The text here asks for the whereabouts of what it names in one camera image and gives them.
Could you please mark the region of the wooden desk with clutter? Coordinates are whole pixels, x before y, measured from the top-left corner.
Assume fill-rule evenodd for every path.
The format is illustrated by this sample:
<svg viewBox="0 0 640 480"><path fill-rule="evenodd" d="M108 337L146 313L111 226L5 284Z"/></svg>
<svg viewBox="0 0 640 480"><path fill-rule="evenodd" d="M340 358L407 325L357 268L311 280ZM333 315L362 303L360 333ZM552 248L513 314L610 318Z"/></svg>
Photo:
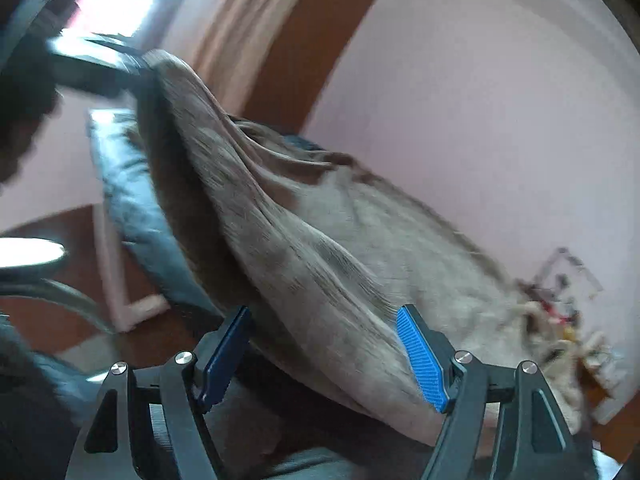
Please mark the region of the wooden desk with clutter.
<svg viewBox="0 0 640 480"><path fill-rule="evenodd" d="M607 424L613 419L610 403L629 365L624 352L593 317L600 311L603 285L574 252L558 247L534 277L518 281L518 287L544 311L555 335L572 345L590 415L596 424Z"/></svg>

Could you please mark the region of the dark blue bed cover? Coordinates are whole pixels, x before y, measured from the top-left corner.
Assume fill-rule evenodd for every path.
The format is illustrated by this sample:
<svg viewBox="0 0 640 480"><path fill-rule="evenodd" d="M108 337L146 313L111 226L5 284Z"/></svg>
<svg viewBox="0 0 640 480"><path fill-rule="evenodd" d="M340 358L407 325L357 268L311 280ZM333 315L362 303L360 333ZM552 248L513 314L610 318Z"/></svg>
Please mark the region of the dark blue bed cover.
<svg viewBox="0 0 640 480"><path fill-rule="evenodd" d="M130 110L116 110L105 124L88 123L91 149L99 171L107 213L128 250L148 278L169 301L191 315L193 325L213 311L210 300L192 278L189 266L157 203L148 163L136 135ZM351 438L337 431L333 444L311 445L297 453L260 463L251 479L414 479L425 466L430 450L394 434L387 428L323 400L310 391L284 383L286 391L304 402L301 412L311 426L331 430L349 418L360 435Z"/></svg>

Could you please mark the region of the beige curtain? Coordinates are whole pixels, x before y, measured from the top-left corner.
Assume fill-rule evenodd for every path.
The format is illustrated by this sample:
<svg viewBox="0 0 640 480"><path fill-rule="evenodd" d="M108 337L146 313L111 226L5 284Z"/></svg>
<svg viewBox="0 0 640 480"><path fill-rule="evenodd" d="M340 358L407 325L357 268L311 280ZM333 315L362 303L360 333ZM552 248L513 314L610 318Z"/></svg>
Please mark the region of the beige curtain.
<svg viewBox="0 0 640 480"><path fill-rule="evenodd" d="M298 0L224 0L196 50L194 72L228 112L240 112Z"/></svg>

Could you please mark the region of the grey-brown fleece garment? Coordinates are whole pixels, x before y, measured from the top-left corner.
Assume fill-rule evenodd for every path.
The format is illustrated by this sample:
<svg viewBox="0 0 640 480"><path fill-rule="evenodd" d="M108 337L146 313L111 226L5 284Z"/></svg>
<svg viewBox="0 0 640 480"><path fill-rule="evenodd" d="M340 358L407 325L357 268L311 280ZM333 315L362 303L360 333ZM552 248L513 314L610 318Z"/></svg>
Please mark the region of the grey-brown fleece garment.
<svg viewBox="0 0 640 480"><path fill-rule="evenodd" d="M584 397L576 351L494 259L430 207L352 156L306 151L231 118L200 77L160 50L138 131L160 208L215 308L252 310L255 347L315 392L433 444L396 332L412 304L485 363L541 362L571 432Z"/></svg>

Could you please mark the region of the brown wooden door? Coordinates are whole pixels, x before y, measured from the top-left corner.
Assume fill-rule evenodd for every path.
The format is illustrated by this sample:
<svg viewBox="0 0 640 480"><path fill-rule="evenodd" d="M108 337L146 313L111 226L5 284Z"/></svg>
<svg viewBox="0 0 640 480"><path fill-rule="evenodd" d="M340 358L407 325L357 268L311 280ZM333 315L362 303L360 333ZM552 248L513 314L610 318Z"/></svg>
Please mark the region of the brown wooden door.
<svg viewBox="0 0 640 480"><path fill-rule="evenodd" d="M299 133L374 0L297 0L241 116Z"/></svg>

